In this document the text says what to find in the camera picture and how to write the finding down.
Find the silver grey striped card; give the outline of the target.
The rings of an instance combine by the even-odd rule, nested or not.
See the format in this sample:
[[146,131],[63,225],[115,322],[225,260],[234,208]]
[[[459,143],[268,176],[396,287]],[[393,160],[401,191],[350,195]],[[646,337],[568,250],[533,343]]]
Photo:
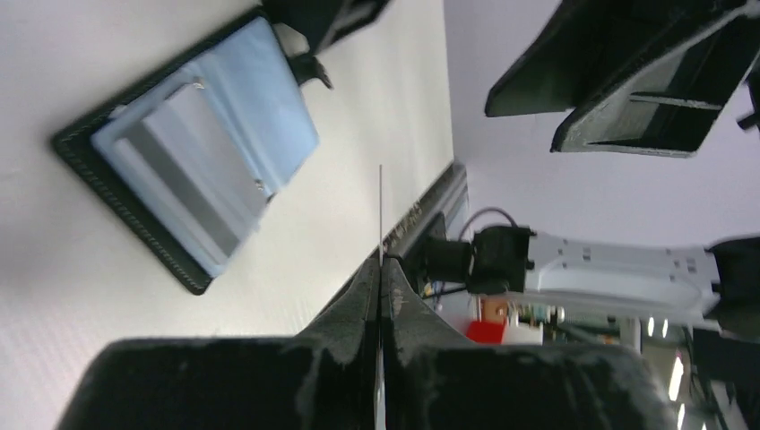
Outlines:
[[94,141],[212,276],[225,270],[266,209],[267,193],[199,84],[124,108]]

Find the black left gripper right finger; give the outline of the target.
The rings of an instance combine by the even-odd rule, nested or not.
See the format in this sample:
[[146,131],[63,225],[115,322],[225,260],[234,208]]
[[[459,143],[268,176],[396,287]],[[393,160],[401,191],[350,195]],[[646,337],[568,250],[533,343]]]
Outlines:
[[486,345],[412,290],[401,265],[381,275],[390,429],[674,429],[667,393],[632,349]]

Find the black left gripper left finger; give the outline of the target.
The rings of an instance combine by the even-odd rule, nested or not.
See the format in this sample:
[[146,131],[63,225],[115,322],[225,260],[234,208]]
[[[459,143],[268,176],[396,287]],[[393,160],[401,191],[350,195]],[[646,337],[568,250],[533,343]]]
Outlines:
[[371,429],[377,259],[292,337],[131,339],[84,372],[62,429]]

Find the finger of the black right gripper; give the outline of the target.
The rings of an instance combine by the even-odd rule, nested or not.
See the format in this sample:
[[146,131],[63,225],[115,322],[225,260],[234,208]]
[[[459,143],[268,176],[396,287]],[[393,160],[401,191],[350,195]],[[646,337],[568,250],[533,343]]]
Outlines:
[[562,1],[533,43],[491,87],[488,117],[576,108],[648,35],[637,1]]
[[694,155],[759,57],[757,1],[615,1],[554,152]]

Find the black leather card holder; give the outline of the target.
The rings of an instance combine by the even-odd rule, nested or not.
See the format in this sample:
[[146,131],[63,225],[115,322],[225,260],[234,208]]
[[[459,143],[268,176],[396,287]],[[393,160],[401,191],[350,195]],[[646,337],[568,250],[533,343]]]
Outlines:
[[289,56],[255,7],[57,132],[56,155],[200,296],[319,143]]

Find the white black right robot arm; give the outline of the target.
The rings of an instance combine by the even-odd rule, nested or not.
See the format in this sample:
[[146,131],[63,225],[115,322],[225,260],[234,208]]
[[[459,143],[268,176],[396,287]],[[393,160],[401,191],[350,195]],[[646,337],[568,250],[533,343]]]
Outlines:
[[[694,154],[741,82],[758,91],[756,1],[564,1],[491,87],[488,117],[566,111],[554,152]],[[566,240],[514,222],[429,238],[431,280],[473,295],[716,323],[759,335],[759,239],[653,248]]]

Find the thin card edge-on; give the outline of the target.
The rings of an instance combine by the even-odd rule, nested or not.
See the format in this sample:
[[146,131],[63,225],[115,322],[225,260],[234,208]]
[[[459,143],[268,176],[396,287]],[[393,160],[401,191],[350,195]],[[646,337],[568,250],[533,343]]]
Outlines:
[[384,265],[384,166],[378,165],[378,243],[377,257],[379,268]]

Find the black plastic bin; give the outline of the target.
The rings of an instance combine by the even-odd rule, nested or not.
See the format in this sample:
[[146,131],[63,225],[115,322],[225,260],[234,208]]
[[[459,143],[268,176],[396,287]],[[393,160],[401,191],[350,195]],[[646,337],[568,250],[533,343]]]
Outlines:
[[390,3],[390,0],[262,1],[272,21],[304,36],[308,52],[314,55],[374,23]]

